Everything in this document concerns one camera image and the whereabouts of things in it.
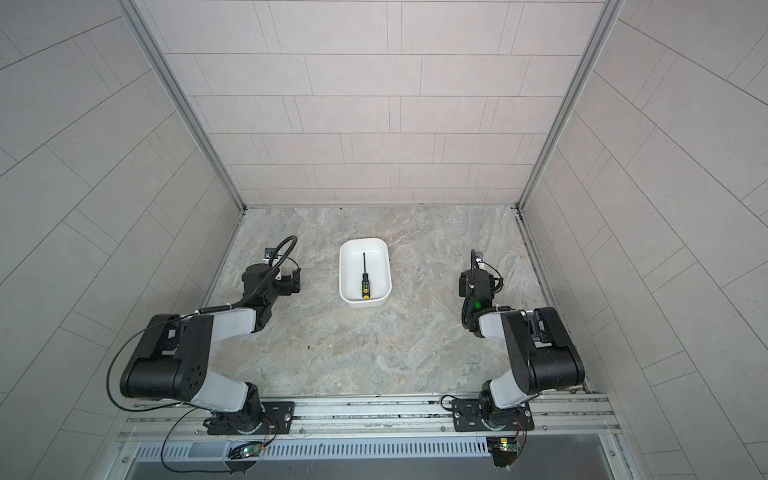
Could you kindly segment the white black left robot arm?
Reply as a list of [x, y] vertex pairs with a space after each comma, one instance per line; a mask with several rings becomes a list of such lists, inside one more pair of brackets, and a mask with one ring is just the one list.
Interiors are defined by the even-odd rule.
[[262, 402], [255, 384], [216, 372], [209, 358], [216, 344], [261, 331], [278, 297], [300, 291], [300, 272], [296, 267], [284, 275], [275, 264], [254, 264], [242, 275], [244, 294], [236, 304], [154, 316], [121, 375], [121, 395], [207, 410], [203, 425], [210, 435], [287, 434], [293, 402]]

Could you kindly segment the yellow black screwdriver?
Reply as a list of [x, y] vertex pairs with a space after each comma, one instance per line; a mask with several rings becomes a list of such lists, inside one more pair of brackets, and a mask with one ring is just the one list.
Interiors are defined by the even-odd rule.
[[361, 281], [361, 290], [362, 290], [362, 298], [364, 300], [369, 300], [371, 298], [371, 284], [369, 275], [367, 272], [367, 257], [366, 253], [362, 253], [363, 258], [363, 273], [362, 273], [362, 281]]

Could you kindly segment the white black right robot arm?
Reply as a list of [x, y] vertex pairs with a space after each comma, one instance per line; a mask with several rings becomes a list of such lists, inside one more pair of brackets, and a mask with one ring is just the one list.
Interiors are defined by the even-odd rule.
[[502, 340], [509, 367], [486, 381], [478, 398], [452, 400], [458, 432], [532, 430], [532, 399], [544, 391], [578, 386], [585, 379], [583, 361], [557, 310], [497, 306], [494, 295], [502, 286], [502, 277], [476, 263], [459, 277], [462, 326], [479, 338]]

